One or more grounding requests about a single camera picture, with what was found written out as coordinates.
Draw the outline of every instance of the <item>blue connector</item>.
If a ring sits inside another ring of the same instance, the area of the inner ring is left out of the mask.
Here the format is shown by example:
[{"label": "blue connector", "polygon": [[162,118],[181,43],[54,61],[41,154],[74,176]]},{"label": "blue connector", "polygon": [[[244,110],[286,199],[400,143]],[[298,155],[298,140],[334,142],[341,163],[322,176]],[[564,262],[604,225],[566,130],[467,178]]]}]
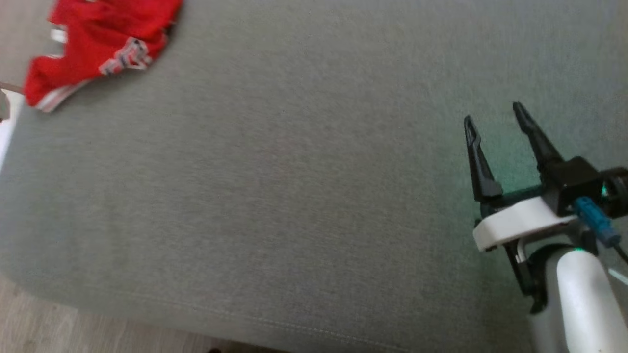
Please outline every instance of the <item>blue connector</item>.
[{"label": "blue connector", "polygon": [[622,236],[613,228],[610,218],[590,198],[579,197],[576,199],[573,210],[605,247],[618,245],[622,240]]}]

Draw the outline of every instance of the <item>gray cushion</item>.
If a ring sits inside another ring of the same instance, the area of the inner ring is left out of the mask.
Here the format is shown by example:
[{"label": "gray cushion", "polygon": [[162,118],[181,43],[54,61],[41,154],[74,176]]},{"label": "gray cushion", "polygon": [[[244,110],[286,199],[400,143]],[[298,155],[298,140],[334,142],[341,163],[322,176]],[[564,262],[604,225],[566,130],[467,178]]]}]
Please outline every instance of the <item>gray cushion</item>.
[{"label": "gray cushion", "polygon": [[24,111],[0,267],[62,303],[279,349],[528,351],[530,302],[471,236],[462,119],[507,190],[538,182],[513,100],[565,156],[628,165],[627,15],[188,0],[147,72]]}]

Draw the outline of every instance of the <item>red sports jersey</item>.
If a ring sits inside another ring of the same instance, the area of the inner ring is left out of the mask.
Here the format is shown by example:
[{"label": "red sports jersey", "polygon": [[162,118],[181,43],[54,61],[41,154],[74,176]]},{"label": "red sports jersey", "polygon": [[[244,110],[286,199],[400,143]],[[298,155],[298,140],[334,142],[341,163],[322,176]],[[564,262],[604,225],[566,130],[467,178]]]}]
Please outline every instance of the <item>red sports jersey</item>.
[{"label": "red sports jersey", "polygon": [[63,56],[37,57],[24,84],[29,105],[51,112],[87,82],[144,70],[166,45],[182,0],[58,0],[49,20],[64,28]]}]

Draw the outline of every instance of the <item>gray fabric surface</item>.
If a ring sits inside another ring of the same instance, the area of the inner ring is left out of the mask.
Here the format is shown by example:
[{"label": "gray fabric surface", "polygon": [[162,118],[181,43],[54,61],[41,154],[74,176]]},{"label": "gray fabric surface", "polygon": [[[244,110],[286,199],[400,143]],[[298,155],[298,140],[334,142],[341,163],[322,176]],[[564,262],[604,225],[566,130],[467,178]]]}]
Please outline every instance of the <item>gray fabric surface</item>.
[{"label": "gray fabric surface", "polygon": [[528,351],[530,302],[471,237],[462,118],[507,190],[538,181],[513,100],[565,156],[628,165],[627,14],[188,0],[149,71],[24,111],[0,267],[63,303],[279,349]]}]

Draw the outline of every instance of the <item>wooden floor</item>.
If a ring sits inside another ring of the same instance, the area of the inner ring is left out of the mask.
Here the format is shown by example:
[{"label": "wooden floor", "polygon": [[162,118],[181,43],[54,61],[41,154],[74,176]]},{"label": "wooden floor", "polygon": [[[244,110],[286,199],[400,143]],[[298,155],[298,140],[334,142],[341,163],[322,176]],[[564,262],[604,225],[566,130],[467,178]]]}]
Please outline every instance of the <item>wooden floor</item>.
[{"label": "wooden floor", "polygon": [[2,353],[207,353],[211,348],[275,352],[65,307],[35,298],[0,275]]}]

